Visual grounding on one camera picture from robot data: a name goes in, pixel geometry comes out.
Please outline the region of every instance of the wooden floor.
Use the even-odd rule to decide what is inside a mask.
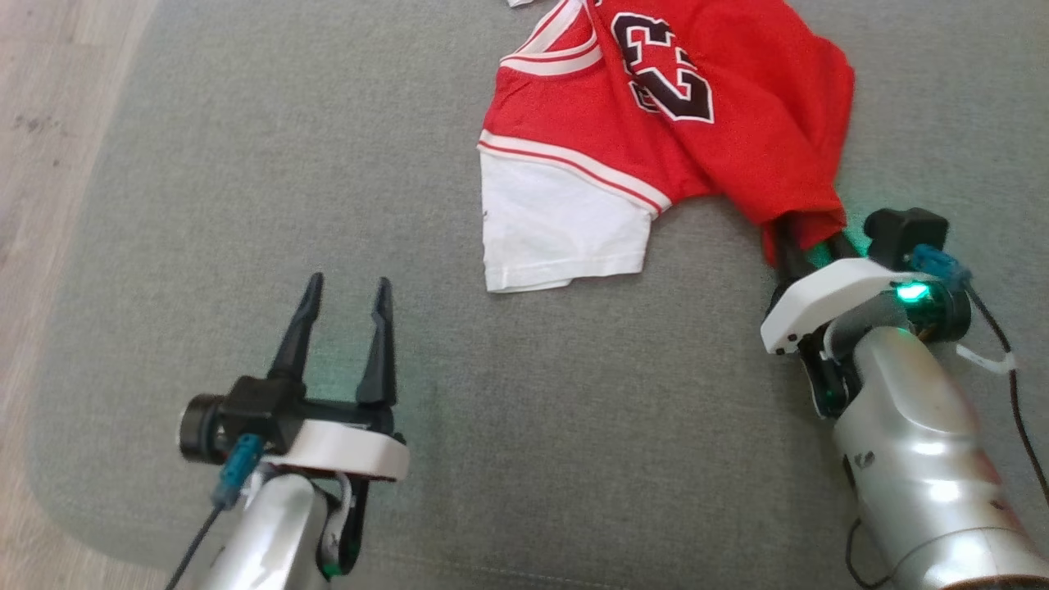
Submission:
[[[157,0],[0,0],[0,588],[163,588],[66,538],[25,478],[28,396],[81,197]]]

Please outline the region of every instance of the blue connector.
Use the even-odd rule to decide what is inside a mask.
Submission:
[[[954,256],[927,244],[915,247],[911,255],[911,268],[939,278],[951,291],[961,290],[962,286],[972,278],[972,271]]]
[[[211,492],[211,503],[216,508],[232,510],[237,505],[240,488],[244,487],[248,477],[258,466],[264,446],[262,437],[258,435],[241,435],[237,439],[237,444],[226,459],[226,465],[218,472],[218,485]]]

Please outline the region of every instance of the white sleeve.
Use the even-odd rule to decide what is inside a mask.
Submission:
[[[651,213],[578,174],[480,153],[488,291],[641,272]]]

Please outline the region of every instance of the green led light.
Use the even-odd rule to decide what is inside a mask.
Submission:
[[[922,282],[911,282],[896,288],[896,296],[904,303],[914,303],[928,295],[928,286]]]

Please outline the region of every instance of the jersey number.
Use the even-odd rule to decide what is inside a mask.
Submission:
[[[620,13],[612,21],[612,31],[626,71],[634,76],[630,91],[639,107],[662,110],[675,121],[714,122],[710,85],[675,42],[666,21]]]

